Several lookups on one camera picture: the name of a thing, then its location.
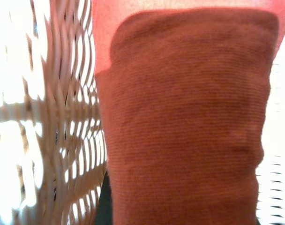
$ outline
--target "red fabric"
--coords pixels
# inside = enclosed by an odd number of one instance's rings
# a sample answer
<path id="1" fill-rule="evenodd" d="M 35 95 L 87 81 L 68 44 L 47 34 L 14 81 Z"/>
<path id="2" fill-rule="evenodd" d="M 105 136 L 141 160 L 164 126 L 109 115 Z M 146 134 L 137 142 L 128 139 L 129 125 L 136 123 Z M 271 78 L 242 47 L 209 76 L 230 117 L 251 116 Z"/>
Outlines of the red fabric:
<path id="1" fill-rule="evenodd" d="M 96 73 L 110 67 L 110 44 L 119 25 L 132 14 L 157 9 L 202 7 L 264 9 L 278 16 L 279 37 L 276 51 L 285 34 L 285 0 L 94 0 L 93 22 L 96 43 Z"/>
<path id="2" fill-rule="evenodd" d="M 96 75 L 114 225 L 255 225 L 274 14 L 144 12 Z"/>

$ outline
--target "red cloth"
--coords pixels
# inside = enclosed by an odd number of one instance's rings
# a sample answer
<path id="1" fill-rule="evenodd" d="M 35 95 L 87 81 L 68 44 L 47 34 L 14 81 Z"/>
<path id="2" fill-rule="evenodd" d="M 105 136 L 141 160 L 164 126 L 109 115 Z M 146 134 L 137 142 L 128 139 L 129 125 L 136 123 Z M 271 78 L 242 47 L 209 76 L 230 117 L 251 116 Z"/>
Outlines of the red cloth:
<path id="1" fill-rule="evenodd" d="M 114 225 L 255 225 L 274 14 L 129 17 L 96 75 Z"/>
<path id="2" fill-rule="evenodd" d="M 239 7 L 264 9 L 277 15 L 279 36 L 276 51 L 285 34 L 285 0 L 94 0 L 93 32 L 96 43 L 96 73 L 110 67 L 110 44 L 120 26 L 132 14 L 145 10 Z"/>

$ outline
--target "woven wicker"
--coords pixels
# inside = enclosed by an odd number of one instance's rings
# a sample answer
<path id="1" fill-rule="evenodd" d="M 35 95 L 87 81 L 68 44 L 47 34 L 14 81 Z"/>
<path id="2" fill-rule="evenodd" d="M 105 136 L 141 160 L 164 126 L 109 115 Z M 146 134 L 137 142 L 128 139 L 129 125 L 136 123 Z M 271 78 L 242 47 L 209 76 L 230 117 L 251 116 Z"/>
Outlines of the woven wicker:
<path id="1" fill-rule="evenodd" d="M 93 224 L 106 169 L 90 0 L 0 0 L 0 224 Z"/>

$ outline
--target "red sock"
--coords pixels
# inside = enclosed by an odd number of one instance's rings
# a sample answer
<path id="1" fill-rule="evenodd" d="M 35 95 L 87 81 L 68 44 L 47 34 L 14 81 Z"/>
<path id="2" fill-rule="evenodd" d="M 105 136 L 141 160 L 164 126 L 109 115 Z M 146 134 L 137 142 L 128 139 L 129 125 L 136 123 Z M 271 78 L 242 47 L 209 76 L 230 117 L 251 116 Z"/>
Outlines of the red sock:
<path id="1" fill-rule="evenodd" d="M 278 21 L 250 9 L 128 18 L 96 75 L 115 225 L 255 225 Z"/>

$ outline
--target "ribbed fabric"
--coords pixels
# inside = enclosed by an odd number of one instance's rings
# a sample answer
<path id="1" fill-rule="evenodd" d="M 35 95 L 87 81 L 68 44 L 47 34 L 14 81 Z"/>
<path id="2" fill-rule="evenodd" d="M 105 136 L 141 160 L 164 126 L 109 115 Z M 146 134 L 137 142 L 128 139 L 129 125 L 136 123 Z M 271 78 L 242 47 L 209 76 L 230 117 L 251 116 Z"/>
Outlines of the ribbed fabric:
<path id="1" fill-rule="evenodd" d="M 144 12 L 96 75 L 114 225 L 256 225 L 277 17 Z"/>

